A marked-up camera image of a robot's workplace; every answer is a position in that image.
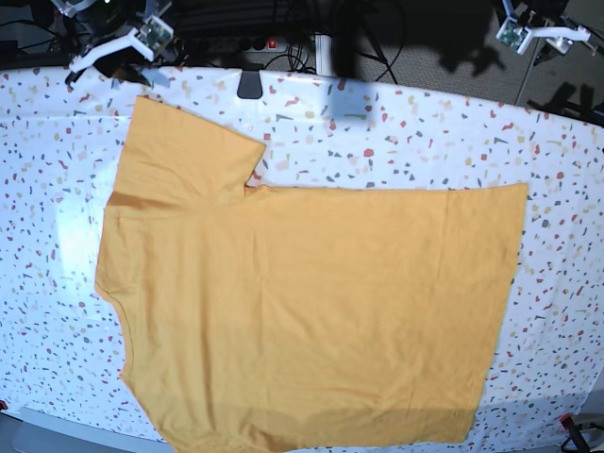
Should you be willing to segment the white vertical pole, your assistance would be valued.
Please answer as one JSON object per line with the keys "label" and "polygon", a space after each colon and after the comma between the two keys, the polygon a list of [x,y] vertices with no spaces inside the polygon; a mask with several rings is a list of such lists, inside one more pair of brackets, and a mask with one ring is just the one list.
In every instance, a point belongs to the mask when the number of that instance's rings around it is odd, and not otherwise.
{"label": "white vertical pole", "polygon": [[319,76],[335,76],[332,62],[332,39],[326,34],[314,35],[315,71]]}

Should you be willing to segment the power strip with red switch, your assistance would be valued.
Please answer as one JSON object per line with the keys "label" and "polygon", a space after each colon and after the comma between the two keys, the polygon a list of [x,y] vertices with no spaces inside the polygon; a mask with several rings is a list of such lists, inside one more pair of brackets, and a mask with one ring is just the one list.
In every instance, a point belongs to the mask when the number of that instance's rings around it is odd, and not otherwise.
{"label": "power strip with red switch", "polygon": [[237,52],[282,53],[288,48],[286,39],[254,36],[197,38],[188,40],[187,44],[193,49],[212,54]]}

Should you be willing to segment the black table clamp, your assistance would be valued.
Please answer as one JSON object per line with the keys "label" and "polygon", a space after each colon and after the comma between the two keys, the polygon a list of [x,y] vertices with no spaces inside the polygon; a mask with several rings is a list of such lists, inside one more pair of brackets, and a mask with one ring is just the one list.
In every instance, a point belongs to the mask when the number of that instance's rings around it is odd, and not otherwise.
{"label": "black table clamp", "polygon": [[260,71],[263,66],[259,63],[250,63],[242,68],[237,96],[244,100],[257,100],[262,98],[263,89],[260,80]]}

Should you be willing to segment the red black clamp right corner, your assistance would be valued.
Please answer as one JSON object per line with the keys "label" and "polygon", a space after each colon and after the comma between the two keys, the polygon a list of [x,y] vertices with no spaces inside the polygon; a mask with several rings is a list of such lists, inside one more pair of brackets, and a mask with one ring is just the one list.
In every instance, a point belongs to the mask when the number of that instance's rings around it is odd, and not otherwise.
{"label": "red black clamp right corner", "polygon": [[575,424],[570,413],[560,418],[560,423],[567,432],[567,439],[562,443],[560,451],[562,453],[590,453],[591,449],[583,438],[579,427]]}

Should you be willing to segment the orange yellow T-shirt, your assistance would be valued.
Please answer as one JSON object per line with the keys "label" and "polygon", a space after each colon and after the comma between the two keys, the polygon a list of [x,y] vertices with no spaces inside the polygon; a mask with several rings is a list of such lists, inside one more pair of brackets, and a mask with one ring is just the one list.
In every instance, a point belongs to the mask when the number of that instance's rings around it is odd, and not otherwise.
{"label": "orange yellow T-shirt", "polygon": [[264,145],[138,98],[95,289],[121,377],[178,452],[457,443],[528,188],[250,187]]}

